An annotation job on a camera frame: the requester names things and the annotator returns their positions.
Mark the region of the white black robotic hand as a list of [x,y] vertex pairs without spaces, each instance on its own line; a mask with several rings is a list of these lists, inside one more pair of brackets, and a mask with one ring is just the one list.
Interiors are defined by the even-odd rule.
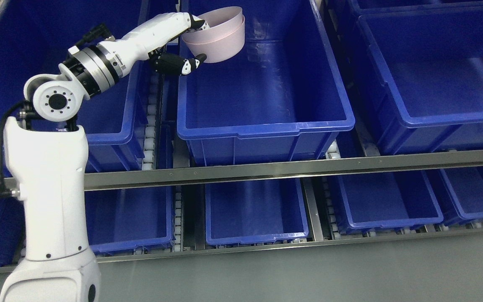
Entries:
[[127,76],[137,61],[149,59],[149,53],[186,32],[210,28],[207,21],[188,12],[157,15],[132,29],[120,39],[102,41],[97,48],[112,63],[119,77]]

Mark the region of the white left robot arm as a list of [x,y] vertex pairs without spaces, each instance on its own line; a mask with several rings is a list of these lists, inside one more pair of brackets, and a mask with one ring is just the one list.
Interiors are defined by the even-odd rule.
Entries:
[[83,101],[113,87],[140,57],[115,42],[70,54],[59,74],[31,77],[24,100],[0,121],[0,198],[23,202],[26,254],[6,278],[0,302],[97,302],[101,271],[88,242],[84,177],[88,140],[75,120]]

